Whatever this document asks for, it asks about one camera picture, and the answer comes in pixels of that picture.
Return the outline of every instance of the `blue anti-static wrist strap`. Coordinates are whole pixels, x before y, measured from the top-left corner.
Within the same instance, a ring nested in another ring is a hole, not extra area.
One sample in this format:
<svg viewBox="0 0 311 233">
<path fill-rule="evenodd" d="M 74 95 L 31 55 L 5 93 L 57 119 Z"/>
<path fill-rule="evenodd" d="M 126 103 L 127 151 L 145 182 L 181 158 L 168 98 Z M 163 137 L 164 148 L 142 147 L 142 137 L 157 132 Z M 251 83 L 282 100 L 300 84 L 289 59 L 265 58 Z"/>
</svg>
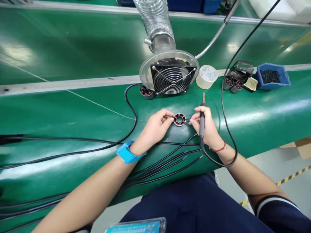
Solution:
<svg viewBox="0 0 311 233">
<path fill-rule="evenodd" d="M 129 149 L 129 146 L 132 145 L 133 142 L 134 141 L 128 141 L 120 146 L 117 150 L 117 154 L 124 160 L 124 163 L 126 164 L 138 162 L 144 155 L 147 154 L 145 153 L 142 156 L 133 155 L 133 153 L 130 152 Z"/>
</svg>

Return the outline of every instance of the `gray floor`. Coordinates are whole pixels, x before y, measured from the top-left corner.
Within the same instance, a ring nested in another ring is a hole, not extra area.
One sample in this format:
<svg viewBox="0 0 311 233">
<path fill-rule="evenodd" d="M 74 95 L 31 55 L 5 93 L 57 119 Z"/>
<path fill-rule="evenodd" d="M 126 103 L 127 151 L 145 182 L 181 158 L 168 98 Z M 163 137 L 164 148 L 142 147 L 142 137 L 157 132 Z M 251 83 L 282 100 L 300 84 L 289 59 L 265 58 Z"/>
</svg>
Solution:
<svg viewBox="0 0 311 233">
<path fill-rule="evenodd" d="M 297 148 L 276 148 L 256 155 L 249 160 L 275 182 L 311 165 L 311 158 L 302 160 Z M 220 180 L 220 188 L 238 203 L 246 200 L 246 194 L 236 184 L 226 168 L 218 169 L 217 175 Z M 311 170 L 289 180 L 280 187 L 298 205 L 300 210 L 311 218 Z M 140 199 L 141 197 L 138 197 L 107 208 L 94 223 L 92 233 L 103 233 L 110 224 L 118 223 Z M 245 208 L 252 212 L 249 205 L 245 206 Z"/>
</svg>

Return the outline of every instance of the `yellow and black hazard tape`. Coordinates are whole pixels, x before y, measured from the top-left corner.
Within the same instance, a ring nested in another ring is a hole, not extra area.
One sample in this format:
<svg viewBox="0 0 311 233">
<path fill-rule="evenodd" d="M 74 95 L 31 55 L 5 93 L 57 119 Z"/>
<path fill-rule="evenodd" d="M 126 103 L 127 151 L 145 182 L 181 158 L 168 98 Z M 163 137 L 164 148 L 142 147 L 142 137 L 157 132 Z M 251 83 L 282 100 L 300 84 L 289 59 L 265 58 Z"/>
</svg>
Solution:
<svg viewBox="0 0 311 233">
<path fill-rule="evenodd" d="M 283 179 L 283 180 L 281 180 L 281 181 L 279 181 L 279 182 L 277 182 L 277 183 L 275 183 L 275 184 L 276 184 L 277 186 L 280 186 L 281 184 L 283 184 L 283 183 L 289 181 L 290 179 L 295 178 L 296 176 L 298 176 L 298 175 L 304 173 L 305 171 L 307 171 L 307 170 L 309 170 L 309 169 L 311 169 L 311 165 L 308 166 L 308 167 L 305 167 L 304 169 L 302 169 L 302 170 L 300 170 L 300 171 L 298 171 L 298 172 L 296 172 L 296 173 L 291 174 L 290 176 L 286 177 L 285 179 Z M 247 203 L 248 203 L 248 199 L 246 199 L 245 201 L 241 202 L 240 205 L 241 205 L 241 206 L 245 206 L 245 205 L 247 205 Z"/>
</svg>

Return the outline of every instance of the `clear tape roll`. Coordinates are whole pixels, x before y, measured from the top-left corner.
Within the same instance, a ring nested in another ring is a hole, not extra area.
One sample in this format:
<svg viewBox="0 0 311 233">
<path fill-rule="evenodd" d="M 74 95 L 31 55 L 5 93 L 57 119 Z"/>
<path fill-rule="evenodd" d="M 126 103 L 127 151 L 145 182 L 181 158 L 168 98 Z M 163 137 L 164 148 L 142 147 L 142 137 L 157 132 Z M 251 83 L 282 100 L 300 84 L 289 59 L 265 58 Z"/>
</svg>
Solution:
<svg viewBox="0 0 311 233">
<path fill-rule="evenodd" d="M 217 78 L 217 70 L 210 65 L 204 65 L 200 68 L 196 83 L 199 88 L 209 89 Z"/>
</svg>

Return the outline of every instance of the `red string bracelet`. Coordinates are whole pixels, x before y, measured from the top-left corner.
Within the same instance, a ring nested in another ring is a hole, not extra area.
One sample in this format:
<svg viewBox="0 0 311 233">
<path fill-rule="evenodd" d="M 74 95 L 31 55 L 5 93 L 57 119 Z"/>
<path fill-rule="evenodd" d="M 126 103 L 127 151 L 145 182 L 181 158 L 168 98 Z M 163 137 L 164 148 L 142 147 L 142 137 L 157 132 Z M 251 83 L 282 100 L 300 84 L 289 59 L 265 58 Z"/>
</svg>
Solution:
<svg viewBox="0 0 311 233">
<path fill-rule="evenodd" d="M 221 151 L 221 150 L 226 149 L 226 141 L 224 141 L 224 142 L 225 142 L 225 145 L 224 145 L 224 147 L 221 148 L 220 150 L 213 150 L 212 148 L 210 148 L 210 150 L 213 151 L 213 152 L 219 152 L 219 151 Z"/>
</svg>

